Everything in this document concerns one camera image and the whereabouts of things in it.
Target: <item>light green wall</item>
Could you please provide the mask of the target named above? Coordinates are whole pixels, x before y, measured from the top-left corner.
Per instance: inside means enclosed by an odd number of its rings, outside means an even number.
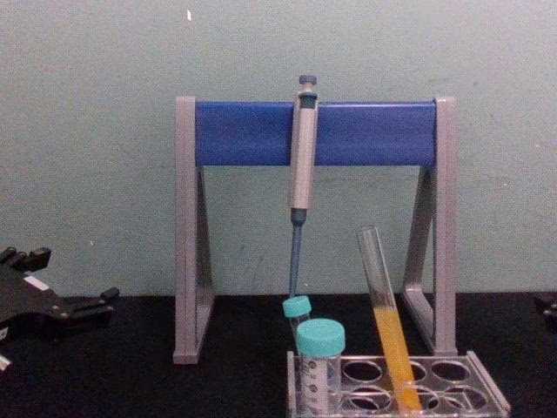
[[[555,288],[555,16],[553,1],[0,0],[0,246],[51,246],[37,276],[63,294],[173,293],[174,98],[290,100],[311,72],[324,101],[455,96],[459,290]],[[371,222],[398,287],[416,174],[319,168],[300,288],[365,291],[354,230]],[[286,292],[286,176],[207,171],[219,293]]]

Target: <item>black countertop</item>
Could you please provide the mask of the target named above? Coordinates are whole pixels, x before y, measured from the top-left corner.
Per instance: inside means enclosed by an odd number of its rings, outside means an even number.
[[[220,296],[197,366],[174,366],[174,299],[128,297],[111,326],[64,340],[10,341],[0,377],[2,417],[283,417],[284,296]],[[344,354],[381,354],[367,295],[313,295],[313,317],[346,328]],[[428,354],[406,310],[411,355]],[[526,293],[457,296],[457,347],[473,350],[513,407],[557,417],[557,335]]]

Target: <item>orange liquid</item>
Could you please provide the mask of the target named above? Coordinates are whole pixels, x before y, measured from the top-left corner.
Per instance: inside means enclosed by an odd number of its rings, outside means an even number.
[[[407,383],[413,381],[414,376],[402,334],[399,312],[392,307],[375,307],[373,313],[399,410],[421,410],[416,389],[407,387]]]

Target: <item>pipette stand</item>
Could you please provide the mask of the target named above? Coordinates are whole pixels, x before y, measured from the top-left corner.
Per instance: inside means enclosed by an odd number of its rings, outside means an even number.
[[[205,165],[289,165],[292,103],[176,102],[176,348],[197,363],[213,291]],[[456,355],[456,124],[453,98],[319,105],[315,165],[419,165],[403,296],[429,349]],[[433,224],[433,307],[421,276]]]

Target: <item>gray stand frame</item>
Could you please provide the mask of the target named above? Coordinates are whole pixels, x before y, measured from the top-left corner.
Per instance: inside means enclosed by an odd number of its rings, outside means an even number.
[[[402,297],[429,350],[435,355],[456,355],[456,113],[454,98],[435,102],[435,167],[419,170]],[[434,309],[421,286],[432,223]]]
[[[406,260],[403,299],[435,355],[456,355],[456,117],[453,98],[436,98],[436,165],[421,168]],[[434,306],[421,276],[433,223]],[[175,364],[197,364],[211,317],[211,257],[203,168],[195,166],[195,98],[176,99]]]

